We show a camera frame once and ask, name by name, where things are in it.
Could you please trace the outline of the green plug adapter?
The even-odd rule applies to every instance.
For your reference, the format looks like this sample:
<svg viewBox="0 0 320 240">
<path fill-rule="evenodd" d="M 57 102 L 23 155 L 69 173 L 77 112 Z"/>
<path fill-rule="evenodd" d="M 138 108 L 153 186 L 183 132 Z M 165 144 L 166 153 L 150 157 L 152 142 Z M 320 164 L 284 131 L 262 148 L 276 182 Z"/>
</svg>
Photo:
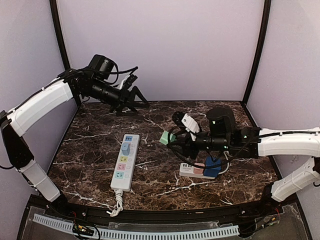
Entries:
<svg viewBox="0 0 320 240">
<path fill-rule="evenodd" d="M 170 142 L 174 142 L 176 140 L 176 136 L 174 134 L 172 134 L 172 133 L 169 134 L 169 132 L 165 130 L 162 133 L 159 142 L 164 144 L 164 145 L 167 145 L 169 143 L 168 140 L 170 140 Z"/>
</svg>

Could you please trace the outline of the pink plug adapter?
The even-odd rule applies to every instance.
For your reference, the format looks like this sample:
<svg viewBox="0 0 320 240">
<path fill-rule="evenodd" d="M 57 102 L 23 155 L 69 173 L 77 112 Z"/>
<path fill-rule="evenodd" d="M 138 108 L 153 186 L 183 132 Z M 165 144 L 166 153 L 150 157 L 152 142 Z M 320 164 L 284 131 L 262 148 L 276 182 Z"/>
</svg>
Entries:
<svg viewBox="0 0 320 240">
<path fill-rule="evenodd" d="M 193 167 L 193 173 L 196 175 L 202 175 L 204 172 L 203 167 L 205 167 L 204 163 L 195 163 L 195 166 Z"/>
</svg>

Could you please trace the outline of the blue cube socket adapter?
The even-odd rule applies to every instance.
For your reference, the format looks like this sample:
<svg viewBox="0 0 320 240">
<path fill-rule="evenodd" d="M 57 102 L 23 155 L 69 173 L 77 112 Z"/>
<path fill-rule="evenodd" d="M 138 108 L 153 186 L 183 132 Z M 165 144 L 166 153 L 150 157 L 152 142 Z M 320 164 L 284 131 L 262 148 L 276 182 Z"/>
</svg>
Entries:
<svg viewBox="0 0 320 240">
<path fill-rule="evenodd" d="M 221 171 L 221 160 L 219 158 L 210 156 L 206 157 L 205 169 L 203 170 L 203 176 L 216 178 Z"/>
</svg>

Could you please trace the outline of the light blue plug adapter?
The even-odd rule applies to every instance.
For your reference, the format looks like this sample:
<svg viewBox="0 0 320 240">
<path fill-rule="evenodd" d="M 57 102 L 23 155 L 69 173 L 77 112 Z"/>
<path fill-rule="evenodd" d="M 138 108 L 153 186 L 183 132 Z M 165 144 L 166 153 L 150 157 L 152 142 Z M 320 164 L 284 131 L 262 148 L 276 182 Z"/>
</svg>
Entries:
<svg viewBox="0 0 320 240">
<path fill-rule="evenodd" d="M 128 156 L 130 154 L 131 144 L 129 142 L 124 142 L 121 146 L 121 152 L 124 156 Z"/>
</svg>

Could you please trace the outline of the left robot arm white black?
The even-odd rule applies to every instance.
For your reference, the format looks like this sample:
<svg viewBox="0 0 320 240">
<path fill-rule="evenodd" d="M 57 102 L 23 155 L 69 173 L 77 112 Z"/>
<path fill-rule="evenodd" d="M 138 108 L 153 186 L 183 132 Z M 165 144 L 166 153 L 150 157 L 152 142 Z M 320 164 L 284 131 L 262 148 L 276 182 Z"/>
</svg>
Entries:
<svg viewBox="0 0 320 240">
<path fill-rule="evenodd" d="M 147 108 L 149 103 L 133 83 L 136 67 L 126 70 L 124 80 L 119 84 L 107 82 L 111 71 L 92 67 L 70 69 L 57 76 L 20 105 L 0 114 L 0 132 L 11 166 L 36 188 L 50 203 L 66 200 L 61 190 L 52 182 L 36 162 L 23 136 L 42 117 L 61 104 L 76 97 L 89 97 L 110 106 L 110 112 L 123 115 L 128 108 L 133 113 L 138 108 Z"/>
</svg>

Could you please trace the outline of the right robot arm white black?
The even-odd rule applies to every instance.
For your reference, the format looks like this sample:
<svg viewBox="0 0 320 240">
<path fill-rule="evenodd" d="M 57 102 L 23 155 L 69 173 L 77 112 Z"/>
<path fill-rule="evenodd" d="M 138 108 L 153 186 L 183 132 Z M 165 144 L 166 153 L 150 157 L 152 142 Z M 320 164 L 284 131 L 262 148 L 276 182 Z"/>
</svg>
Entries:
<svg viewBox="0 0 320 240">
<path fill-rule="evenodd" d="M 268 184 L 262 200 L 280 203 L 290 195 L 320 179 L 320 129 L 272 130 L 248 127 L 237 130 L 191 130 L 182 125 L 176 134 L 167 133 L 167 147 L 183 162 L 196 159 L 200 151 L 229 152 L 230 163 L 237 158 L 274 155 L 303 155 L 308 160 L 284 179 Z"/>
</svg>

